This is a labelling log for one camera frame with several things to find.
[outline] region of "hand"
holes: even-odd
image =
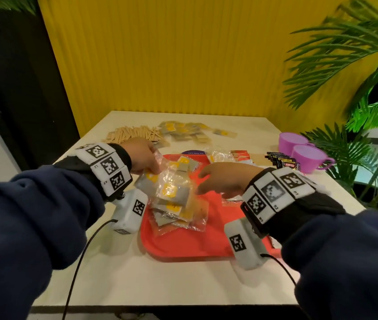
[[[210,177],[202,182],[197,189],[197,194],[205,194],[209,191],[223,193],[224,199],[230,199],[244,194],[249,182],[263,169],[261,167],[232,162],[218,162],[206,166],[199,178],[207,175]]]
[[[154,156],[156,149],[149,140],[140,137],[132,138],[121,143],[121,147],[131,158],[131,172],[134,174],[141,174],[145,168],[149,168],[154,174],[161,172]]]

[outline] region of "navy sweatshirt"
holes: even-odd
[[[0,183],[0,320],[27,317],[104,209],[78,172],[44,166]],[[301,273],[295,294],[312,319],[378,319],[378,212],[316,216],[285,241],[282,256]]]

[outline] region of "orange tray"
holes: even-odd
[[[176,161],[180,156],[182,155],[164,155],[165,158],[171,161]],[[199,161],[204,165],[209,164],[206,155],[184,156]],[[191,176],[197,184],[202,182],[198,178],[198,173],[199,170]],[[224,233],[224,225],[244,217],[244,213],[239,207],[223,206],[221,196],[217,193],[209,192],[203,195],[202,198],[209,203],[208,221],[204,232],[180,228],[161,236],[156,236],[149,222],[148,214],[145,213],[140,227],[140,237],[149,254],[165,262],[167,259],[175,261],[176,258],[233,257],[232,249]],[[263,239],[263,244],[269,254],[276,258],[281,258],[281,249],[273,248],[269,237]]]

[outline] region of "yellow wall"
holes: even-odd
[[[378,64],[348,67],[297,112],[283,104],[290,32],[346,0],[39,0],[81,135],[110,110],[264,116],[305,131],[341,121]]]

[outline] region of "table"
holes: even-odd
[[[203,122],[212,128],[234,131],[238,133],[235,139],[208,133],[214,145],[228,149],[256,154],[277,151],[280,131],[266,118],[126,111],[110,112],[70,150],[99,142],[109,131],[121,126],[153,127],[164,120]],[[193,141],[170,142],[171,147],[160,149],[162,154],[203,149]],[[311,178],[324,184],[348,213],[363,210],[362,205],[325,172],[316,171]],[[111,219],[113,210],[114,206],[108,203],[105,214],[87,231],[88,237]],[[34,307],[64,306],[75,268],[76,263],[65,270],[54,271],[47,290],[34,302]],[[297,272],[290,270],[290,273],[298,280]],[[70,300],[71,306],[93,306],[96,310],[107,306],[296,303],[293,283],[273,260],[250,271],[240,269],[234,260],[164,263],[146,253],[139,234],[120,235],[108,228],[102,229],[90,244]]]

